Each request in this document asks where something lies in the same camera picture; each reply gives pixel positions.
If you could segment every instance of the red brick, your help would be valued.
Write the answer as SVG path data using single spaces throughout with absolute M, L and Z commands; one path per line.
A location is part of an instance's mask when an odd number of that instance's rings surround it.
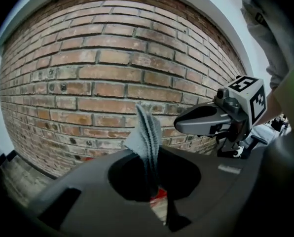
M 162 56 L 171 60 L 173 59 L 173 56 L 175 54 L 174 50 L 172 50 L 171 48 L 152 42 L 148 45 L 148 53 Z
M 95 35 L 102 32 L 103 25 L 86 25 L 66 29 L 58 34 L 58 39 L 67 39 L 85 35 Z
M 90 82 L 52 82 L 49 84 L 49 91 L 53 94 L 70 94 L 70 95 L 91 95 Z
M 162 32 L 164 34 L 170 35 L 172 37 L 176 37 L 177 36 L 177 31 L 171 27 L 159 24 L 157 22 L 154 22 L 152 25 L 152 29 L 155 31 L 159 31 Z
M 218 49 L 218 45 L 217 45 L 217 43 L 216 43 L 211 37 L 208 37 L 208 40 L 209 40 L 210 44 L 212 44 L 212 46 L 213 46 L 214 48 L 217 48 L 217 49 Z
M 173 126 L 173 122 L 176 119 L 174 116 L 157 116 L 156 118 L 160 121 L 161 127 Z
M 32 73 L 31 81 L 52 80 L 56 77 L 56 70 L 54 68 L 43 69 Z
M 114 64 L 128 64 L 130 54 L 127 52 L 118 52 L 112 50 L 102 50 L 99 62 L 114 63 Z
M 49 45 L 54 43 L 56 41 L 57 34 L 58 33 L 55 33 L 55 34 L 44 37 L 42 45 Z
M 115 150 L 109 150 L 109 149 L 107 150 L 87 149 L 87 155 L 92 157 L 101 157 L 101 156 L 109 155 L 115 152 L 116 152 Z
M 218 81 L 218 74 L 216 73 L 216 72 L 214 72 L 213 70 L 208 70 L 208 75 L 209 75 L 209 77 L 210 78 L 212 78 L 212 79 L 214 79 L 214 80 L 216 80 L 216 81 Z
M 167 10 L 164 10 L 164 9 L 160 9 L 160 8 L 157 8 L 157 7 L 156 7 L 155 12 L 156 12 L 156 13 L 159 13 L 159 14 L 161 14 L 161 15 L 163 15 L 163 16 L 166 16 L 166 17 L 168 17 L 168 18 L 171 18 L 171 19 L 173 19 L 173 20 L 176 20 L 176 19 L 177 19 L 177 15 L 175 15 L 175 14 L 173 14 L 172 12 L 169 12 L 169 11 L 167 11 Z
M 56 97 L 56 107 L 60 109 L 76 109 L 76 98 L 75 97 Z
M 142 72 L 138 69 L 111 67 L 111 66 L 87 66 L 79 70 L 81 79 L 116 79 L 125 81 L 140 81 Z
M 68 39 L 63 41 L 61 50 L 74 49 L 82 46 L 83 38 Z
M 151 21 L 145 18 L 139 18 L 129 15 L 98 15 L 93 23 L 119 23 L 132 26 L 150 27 Z
M 155 101 L 180 102 L 182 94 L 177 91 L 143 87 L 137 85 L 128 85 L 128 97 L 139 99 L 150 99 Z
M 58 11 L 56 13 L 51 14 L 50 17 L 49 17 L 49 20 L 60 17 L 60 16 L 65 15 L 67 13 L 73 12 L 75 10 L 80 10 L 80 9 L 81 9 L 81 5 L 79 4 L 79 5 L 76 5 L 76 6 L 72 6 L 72 7 L 60 10 L 60 11 Z
M 112 7 L 99 7 L 99 8 L 89 8 L 84 10 L 78 10 L 71 14 L 69 14 L 66 20 L 84 17 L 89 15 L 97 15 L 97 14 L 109 14 L 112 10 Z
M 108 0 L 104 2 L 104 6 L 123 6 L 123 7 L 133 7 L 143 10 L 153 11 L 154 7 L 148 4 L 132 1 L 121 1 L 121 0 Z
M 200 62 L 204 62 L 204 55 L 201 52 L 197 51 L 196 49 L 189 47 L 188 54 L 189 54 L 189 56 L 193 57 L 194 59 L 196 59 Z
M 46 36 L 46 35 L 50 35 L 50 34 L 53 34 L 55 32 L 59 32 L 63 29 L 66 29 L 69 27 L 69 24 L 71 23 L 71 21 L 65 21 L 65 22 L 62 22 L 62 23 L 59 23 L 57 25 L 54 25 L 54 26 L 51 26 L 47 29 L 45 29 L 42 33 L 41 33 L 41 36 Z
M 80 110 L 110 113 L 135 113 L 135 102 L 110 99 L 79 98 Z
M 94 16 L 86 16 L 86 17 L 76 18 L 72 21 L 70 27 L 90 24 L 92 22 L 93 18 L 94 18 Z
M 36 107 L 33 107 L 33 106 L 29 106 L 27 107 L 27 114 L 29 116 L 33 116 L 33 117 L 37 117 L 37 108 Z
M 193 46 L 194 48 L 196 48 L 197 50 L 201 51 L 202 53 L 204 53 L 205 55 L 208 55 L 208 50 L 207 48 L 205 48 L 201 43 L 199 43 L 198 41 L 194 40 L 193 38 L 191 38 L 190 36 L 178 32 L 178 39 L 180 39 L 182 42 Z
M 132 26 L 124 26 L 124 25 L 107 25 L 104 33 L 105 34 L 115 34 L 115 35 L 125 35 L 132 36 L 134 32 L 134 27 Z
M 210 78 L 208 78 L 208 77 L 203 77 L 203 79 L 202 79 L 202 84 L 204 85 L 204 86 L 207 86 L 207 87 L 209 87 L 209 88 L 211 88 L 211 89 L 213 89 L 213 90 L 218 90 L 219 88 L 221 88 L 221 86 L 217 83 L 217 82 L 215 82 L 214 80 L 212 80 L 212 79 L 210 79 Z
M 198 84 L 202 83 L 202 75 L 191 69 L 187 70 L 186 79 L 196 82 Z
M 61 132 L 68 135 L 80 136 L 80 127 L 79 126 L 70 126 L 61 124 Z
M 43 135 L 46 139 L 55 140 L 55 133 L 43 130 Z
M 53 26 L 53 25 L 57 25 L 57 24 L 63 22 L 65 18 L 66 18 L 66 15 L 60 16 L 60 17 L 58 17 L 58 18 L 55 18 L 55 19 L 53 19 L 53 20 L 51 21 L 51 24 L 50 24 L 50 25 L 51 25 L 51 26 Z
M 222 85 L 225 86 L 227 84 L 226 80 L 222 78 L 221 76 L 218 76 L 218 82 Z
M 22 95 L 34 94 L 35 93 L 34 84 L 28 84 L 28 85 L 21 86 L 20 92 Z
M 61 45 L 60 43 L 55 43 L 55 44 L 41 47 L 39 50 L 35 51 L 34 59 L 45 56 L 45 55 L 57 53 L 59 51 L 60 45 Z
M 61 111 L 50 111 L 50 116 L 53 121 L 80 124 L 80 125 L 91 125 L 91 114 L 88 113 L 69 113 Z
M 124 84 L 96 82 L 93 94 L 97 96 L 123 97 Z
M 97 51 L 82 50 L 59 53 L 52 57 L 51 66 L 73 63 L 94 63 Z
M 144 76 L 144 82 L 169 87 L 171 84 L 171 77 L 160 73 L 146 71 Z
M 29 53 L 27 56 L 25 56 L 25 63 L 29 63 L 33 60 L 34 53 Z
M 121 149 L 122 148 L 122 140 L 98 140 L 97 145 L 98 148 L 103 149 Z
M 121 116 L 94 116 L 95 126 L 122 127 L 124 118 Z
M 220 66 L 217 65 L 217 64 L 214 63 L 214 62 L 212 62 L 211 65 L 212 65 L 212 69 L 213 69 L 216 73 L 218 73 L 219 75 L 222 76 L 222 69 L 220 68 Z
M 74 79 L 77 78 L 76 66 L 64 66 L 57 68 L 57 79 Z
M 179 63 L 182 63 L 192 69 L 195 69 L 205 75 L 208 73 L 208 68 L 205 67 L 203 64 L 189 58 L 187 55 L 176 52 L 175 60 Z
M 198 29 L 197 32 L 189 29 L 188 30 L 188 35 L 191 36 L 192 38 L 194 38 L 195 40 L 197 40 L 200 43 L 203 43 L 203 38 L 201 36 L 204 35 L 204 37 L 207 37 L 207 35 L 205 33 L 203 33 L 203 31 L 201 29 Z
M 34 71 L 36 68 L 37 68 L 36 61 L 28 63 L 21 68 L 21 74 L 23 75 L 23 74 L 29 73 L 31 71 Z
M 38 109 L 37 116 L 41 119 L 50 119 L 49 110 L 46 109 Z
M 182 136 L 182 137 L 175 137 L 171 139 L 171 143 L 170 145 L 174 145 L 174 144 L 179 144 L 179 143 L 183 143 L 186 140 L 186 136 Z
M 216 96 L 216 91 L 214 91 L 214 90 L 211 90 L 211 89 L 207 89 L 207 91 L 206 91 L 206 96 L 207 97 L 209 97 L 209 98 L 211 98 L 211 99 L 213 99 L 215 96 Z
M 46 82 L 36 83 L 35 94 L 47 94 L 47 83 Z
M 201 85 L 186 81 L 184 79 L 173 78 L 173 88 L 179 89 L 182 91 L 190 92 L 196 95 L 205 96 L 206 88 Z
M 211 60 L 214 61 L 216 64 L 219 63 L 219 59 L 218 59 L 218 57 L 217 57 L 215 54 L 213 54 L 212 52 L 210 52 L 210 58 L 211 58 Z
M 188 105 L 196 105 L 197 104 L 198 97 L 194 95 L 190 95 L 187 93 L 183 93 L 182 101 L 181 103 L 183 104 L 188 104 Z
M 164 25 L 168 25 L 168 26 L 171 26 L 173 28 L 176 28 L 176 29 L 178 29 L 178 30 L 180 30 L 182 32 L 186 32 L 186 27 L 183 26 L 182 24 L 180 24 L 179 22 L 177 22 L 175 20 L 172 20 L 172 19 L 169 19 L 169 18 L 166 18 L 166 17 L 161 16 L 161 15 L 155 14 L 153 12 L 141 11 L 140 17 L 148 18 L 148 19 L 151 19 L 153 21 L 157 21 L 159 23 L 162 23 Z
M 87 37 L 83 46 L 116 47 L 137 51 L 145 51 L 146 49 L 146 43 L 144 41 L 117 36 Z
M 32 96 L 31 104 L 41 107 L 55 107 L 55 98 L 53 96 Z
M 138 16 L 139 10 L 134 8 L 126 8 L 126 7 L 114 7 L 112 14 L 127 14 Z
M 153 40 L 155 42 L 159 42 L 164 45 L 168 45 L 174 49 L 180 50 L 182 52 L 186 52 L 186 45 L 176 40 L 175 38 L 169 37 L 167 35 L 161 34 L 159 32 L 155 32 L 148 29 L 138 28 L 136 30 L 136 36 L 139 38 Z
M 212 60 L 209 57 L 204 56 L 204 64 L 210 68 L 212 68 Z
M 162 130 L 163 137 L 172 137 L 172 136 L 180 136 L 180 135 L 183 135 L 183 134 L 178 132 L 174 128 L 166 128 Z
M 185 68 L 171 61 L 163 60 L 146 54 L 135 53 L 132 64 L 140 67 L 153 68 L 160 71 L 169 72 L 178 76 L 185 75 Z
M 83 135 L 92 138 L 106 138 L 106 139 L 126 139 L 131 133 L 130 131 L 118 131 L 118 130 L 98 130 L 82 128 Z
M 50 63 L 50 57 L 45 57 L 37 61 L 37 69 L 47 68 Z
M 101 4 L 102 4 L 102 1 L 87 2 L 81 5 L 81 9 L 100 7 Z

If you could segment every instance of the dark hole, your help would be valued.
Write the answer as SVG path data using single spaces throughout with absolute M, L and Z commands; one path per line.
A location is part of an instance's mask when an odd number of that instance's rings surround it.
M 76 144 L 76 140 L 75 140 L 74 138 L 70 138 L 70 142 L 71 142 L 72 144 Z
M 53 83 L 49 85 L 49 90 L 51 90 L 51 91 L 54 90 L 54 84 Z
M 62 84 L 60 85 L 60 89 L 61 89 L 61 91 L 65 91 L 65 90 L 67 89 L 66 84 L 65 84 L 65 83 L 62 83 Z
M 75 188 L 66 189 L 38 219 L 53 229 L 59 230 L 66 215 L 80 196 L 81 191 Z
M 159 149 L 158 166 L 161 166 L 158 170 L 161 186 L 170 194 L 171 199 L 189 196 L 200 182 L 201 173 L 195 164 L 162 147 Z M 109 169 L 108 179 L 125 199 L 150 201 L 144 163 L 137 154 L 115 162 Z

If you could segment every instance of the gray sleeve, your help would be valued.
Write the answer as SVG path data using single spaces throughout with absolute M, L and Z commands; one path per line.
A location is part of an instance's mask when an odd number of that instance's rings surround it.
M 266 71 L 271 75 L 270 88 L 277 88 L 284 79 L 284 76 L 281 73 L 278 73 L 272 66 L 268 66 Z

